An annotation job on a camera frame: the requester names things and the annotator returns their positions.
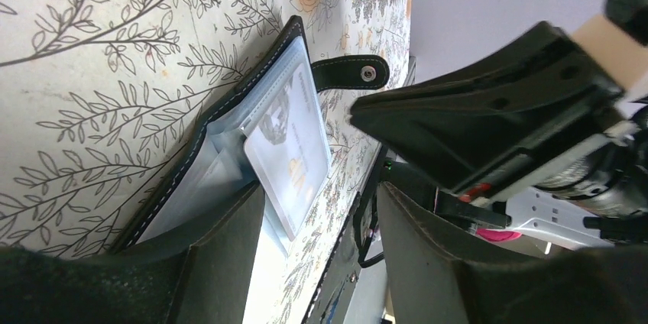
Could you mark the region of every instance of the white plastic part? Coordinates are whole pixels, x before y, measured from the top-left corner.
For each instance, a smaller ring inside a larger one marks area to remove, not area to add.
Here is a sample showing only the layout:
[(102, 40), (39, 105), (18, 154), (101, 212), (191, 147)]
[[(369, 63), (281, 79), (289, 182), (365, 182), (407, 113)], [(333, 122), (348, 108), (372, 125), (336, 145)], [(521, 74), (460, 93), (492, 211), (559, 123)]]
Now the white plastic part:
[(535, 189), (528, 188), (509, 199), (506, 213), (511, 217), (507, 230), (570, 250), (613, 246), (598, 237), (598, 230), (583, 226), (583, 218), (594, 215)]

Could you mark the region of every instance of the snap button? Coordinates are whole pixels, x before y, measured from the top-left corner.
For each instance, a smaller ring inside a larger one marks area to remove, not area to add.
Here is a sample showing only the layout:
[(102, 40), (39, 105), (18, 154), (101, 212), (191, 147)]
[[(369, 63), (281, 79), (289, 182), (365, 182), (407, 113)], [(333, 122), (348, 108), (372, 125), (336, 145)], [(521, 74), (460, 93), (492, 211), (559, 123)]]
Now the snap button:
[(365, 82), (371, 82), (376, 79), (376, 69), (372, 66), (363, 66), (361, 73), (362, 80)]

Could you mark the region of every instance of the wallet snap strap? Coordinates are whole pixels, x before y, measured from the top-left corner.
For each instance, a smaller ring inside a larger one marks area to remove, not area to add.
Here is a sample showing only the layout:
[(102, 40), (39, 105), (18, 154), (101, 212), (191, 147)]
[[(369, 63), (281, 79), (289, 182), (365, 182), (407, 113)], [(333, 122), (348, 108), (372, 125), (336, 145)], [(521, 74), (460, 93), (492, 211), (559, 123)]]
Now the wallet snap strap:
[(311, 64), (317, 92), (327, 89), (380, 89), (389, 80), (389, 66), (377, 55), (353, 55)]

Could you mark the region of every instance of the beige object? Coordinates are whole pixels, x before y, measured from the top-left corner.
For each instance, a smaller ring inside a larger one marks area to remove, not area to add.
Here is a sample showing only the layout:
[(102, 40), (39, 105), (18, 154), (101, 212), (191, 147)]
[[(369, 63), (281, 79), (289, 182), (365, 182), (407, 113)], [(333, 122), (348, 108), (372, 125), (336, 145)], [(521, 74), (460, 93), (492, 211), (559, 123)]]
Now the beige object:
[(648, 95), (648, 49), (605, 16), (590, 18), (572, 39), (626, 90), (624, 100)]

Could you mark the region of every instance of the leaf pattern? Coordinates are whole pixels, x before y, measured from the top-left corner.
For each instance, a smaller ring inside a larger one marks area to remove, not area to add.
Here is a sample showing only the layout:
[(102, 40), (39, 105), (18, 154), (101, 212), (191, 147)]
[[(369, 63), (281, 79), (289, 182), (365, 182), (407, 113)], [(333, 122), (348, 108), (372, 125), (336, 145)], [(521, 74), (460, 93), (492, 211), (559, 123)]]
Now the leaf pattern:
[[(303, 16), (311, 60), (380, 54), (393, 74), (387, 87), (401, 86), (408, 4), (0, 0), (0, 37), (14, 42), (0, 51), (0, 122), (11, 135), (0, 245), (66, 259), (106, 252), (171, 170), (198, 115), (265, 55), (291, 15)], [(258, 322), (303, 317), (377, 150), (346, 115), (365, 93), (319, 97), (332, 171), (290, 248), (274, 316)]]

